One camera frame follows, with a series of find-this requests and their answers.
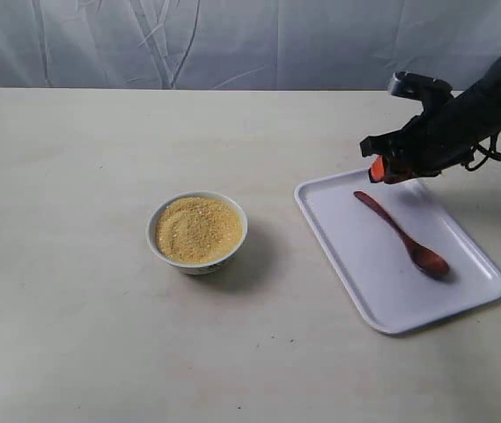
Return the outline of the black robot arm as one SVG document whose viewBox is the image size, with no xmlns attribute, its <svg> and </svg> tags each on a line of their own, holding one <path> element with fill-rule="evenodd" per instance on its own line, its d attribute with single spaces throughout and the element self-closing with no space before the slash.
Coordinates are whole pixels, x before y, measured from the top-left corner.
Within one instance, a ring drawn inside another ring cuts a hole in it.
<svg viewBox="0 0 501 423">
<path fill-rule="evenodd" d="M 453 95 L 444 80 L 412 72 L 396 72 L 388 87 L 394 97 L 421 102 L 423 111 L 402 128 L 369 136 L 359 144 L 363 156 L 376 160 L 368 170 L 370 182 L 395 184 L 435 177 L 449 167 L 474 172 L 475 161 L 501 161 L 501 56 L 467 90 Z"/>
</svg>

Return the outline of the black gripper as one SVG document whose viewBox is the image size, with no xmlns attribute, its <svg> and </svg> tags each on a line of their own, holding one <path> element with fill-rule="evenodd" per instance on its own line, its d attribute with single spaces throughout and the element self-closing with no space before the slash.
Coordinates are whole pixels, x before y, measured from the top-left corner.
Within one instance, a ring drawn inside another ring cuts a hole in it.
<svg viewBox="0 0 501 423">
<path fill-rule="evenodd" d="M 472 95 L 424 94 L 423 112 L 400 130 L 368 136 L 359 143 L 361 155 L 378 155 L 368 170 L 371 183 L 396 184 L 430 177 L 475 159 L 479 143 L 478 107 Z"/>
</svg>

